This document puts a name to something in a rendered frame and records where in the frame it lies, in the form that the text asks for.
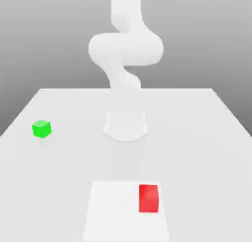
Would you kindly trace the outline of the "small red cube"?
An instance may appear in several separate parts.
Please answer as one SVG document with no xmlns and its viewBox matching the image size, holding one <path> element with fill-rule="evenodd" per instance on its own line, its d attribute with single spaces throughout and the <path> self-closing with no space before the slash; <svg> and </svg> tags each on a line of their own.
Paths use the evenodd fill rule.
<svg viewBox="0 0 252 242">
<path fill-rule="evenodd" d="M 159 193 L 156 184 L 139 185 L 139 212 L 158 213 Z"/>
</svg>

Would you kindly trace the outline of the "small green cube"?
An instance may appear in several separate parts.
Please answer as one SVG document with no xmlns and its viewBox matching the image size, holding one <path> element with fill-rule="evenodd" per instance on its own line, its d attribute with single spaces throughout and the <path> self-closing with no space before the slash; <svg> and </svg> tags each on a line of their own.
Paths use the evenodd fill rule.
<svg viewBox="0 0 252 242">
<path fill-rule="evenodd" d="M 45 138 L 52 132 L 51 123 L 45 120 L 38 120 L 32 124 L 33 135 L 39 138 Z"/>
</svg>

